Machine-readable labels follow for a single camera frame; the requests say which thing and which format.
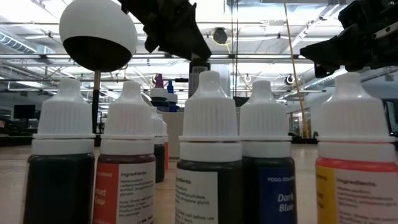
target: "white sphere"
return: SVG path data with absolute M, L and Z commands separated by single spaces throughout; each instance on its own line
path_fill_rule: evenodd
M 60 19 L 65 50 L 79 65 L 111 72 L 130 61 L 137 47 L 131 18 L 111 0 L 75 0 Z

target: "blue label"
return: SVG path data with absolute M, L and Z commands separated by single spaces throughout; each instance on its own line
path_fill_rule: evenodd
M 295 200 L 293 169 L 260 169 L 260 216 L 262 224 L 296 223 Z

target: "yellow label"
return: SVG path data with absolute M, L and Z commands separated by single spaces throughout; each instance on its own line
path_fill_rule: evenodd
M 318 223 L 336 224 L 335 171 L 317 166 Z

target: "food coloring bottle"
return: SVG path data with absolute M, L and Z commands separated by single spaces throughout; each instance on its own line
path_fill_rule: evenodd
M 186 101 L 177 163 L 175 222 L 243 224 L 242 151 L 235 102 L 218 72 L 199 75 Z
M 157 114 L 157 108 L 151 108 L 152 134 L 155 136 L 155 157 L 156 157 L 156 182 L 160 183 L 164 180 L 165 174 L 165 148 L 163 135 L 163 120 Z
M 321 112 L 318 223 L 398 223 L 398 165 L 382 101 L 346 73 Z
M 250 99 L 241 107 L 239 127 L 245 223 L 297 223 L 295 166 L 285 114 L 271 83 L 254 82 Z
M 61 79 L 43 102 L 25 171 L 21 223 L 91 223 L 94 134 L 80 82 Z
M 163 139 L 164 139 L 164 167 L 165 169 L 169 168 L 169 135 L 167 135 L 167 124 L 163 120 Z
M 178 112 L 180 107 L 177 106 L 178 103 L 178 95 L 174 93 L 173 81 L 169 80 L 169 84 L 167 85 L 167 102 L 170 104 L 169 112 Z
M 167 100 L 167 90 L 163 87 L 162 74 L 157 74 L 155 88 L 150 89 L 149 96 L 151 98 L 152 106 L 155 106 L 159 111 L 169 112 L 170 105 Z
M 155 156 L 150 107 L 140 85 L 123 83 L 109 106 L 94 192 L 93 223 L 154 222 Z

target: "ceiling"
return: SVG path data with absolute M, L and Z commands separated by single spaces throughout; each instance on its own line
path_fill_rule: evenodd
M 23 43 L 28 50 L 34 49 L 39 54 L 65 54 L 62 41 L 59 38 L 58 23 L 63 10 L 71 1 L 2 0 L 0 1 L 0 35 L 7 35 L 18 43 Z M 290 54 L 289 32 L 283 1 L 273 0 L 261 3 L 260 0 L 240 0 L 238 10 L 229 4 L 230 1 L 225 0 L 190 2 L 198 4 L 198 26 L 213 54 L 256 54 L 238 60 L 238 71 L 241 74 L 241 76 L 238 74 L 238 89 L 242 90 L 239 95 L 250 95 L 250 92 L 246 90 L 250 90 L 251 83 L 259 79 L 271 81 L 273 89 L 292 89 L 291 86 L 286 86 L 284 83 L 285 77 L 293 74 L 290 57 L 277 57 L 281 54 Z M 287 3 L 294 54 L 299 54 L 302 47 L 327 40 L 343 30 L 337 16 L 339 11 L 345 7 L 345 1 L 341 1 L 341 5 L 328 5 L 328 1 L 321 0 L 297 0 L 287 1 Z M 102 74 L 102 79 L 116 81 L 123 77 L 132 78 L 140 82 L 143 88 L 150 88 L 156 73 L 162 73 L 166 78 L 187 78 L 188 62 L 179 58 L 151 58 L 150 55 L 141 55 L 148 54 L 144 48 L 146 34 L 142 30 L 142 24 L 131 14 L 130 16 L 138 32 L 137 55 L 140 56 L 133 58 L 127 69 Z M 211 34 L 217 27 L 224 28 L 229 37 L 228 45 L 219 45 L 212 39 Z M 233 39 L 236 36 L 238 36 L 238 48 L 236 48 L 236 38 Z M 0 44 L 0 54 L 22 54 L 22 52 L 20 49 L 18 51 L 10 46 Z M 268 54 L 276 56 L 268 58 L 265 56 Z M 211 63 L 228 66 L 229 75 L 231 79 L 233 78 L 231 59 L 213 59 Z M 1 67 L 3 68 L 0 70 L 1 78 L 34 80 L 51 80 L 61 77 L 93 78 L 92 71 L 79 67 L 69 58 L 53 58 L 49 62 L 34 58 L 0 57 Z M 312 62 L 305 59 L 297 60 L 295 68 L 301 84 L 315 78 Z M 38 85 L 25 84 L 11 83 L 10 88 L 40 88 Z M 45 82 L 41 85 L 45 86 L 44 88 L 56 88 L 56 84 L 57 82 Z M 83 85 L 85 88 L 92 87 L 90 82 Z M 104 82 L 101 87 L 121 89 L 121 83 Z M 187 83 L 175 84 L 175 89 L 187 88 Z M 183 105 L 187 99 L 187 92 L 182 91 L 178 94 L 179 103 Z

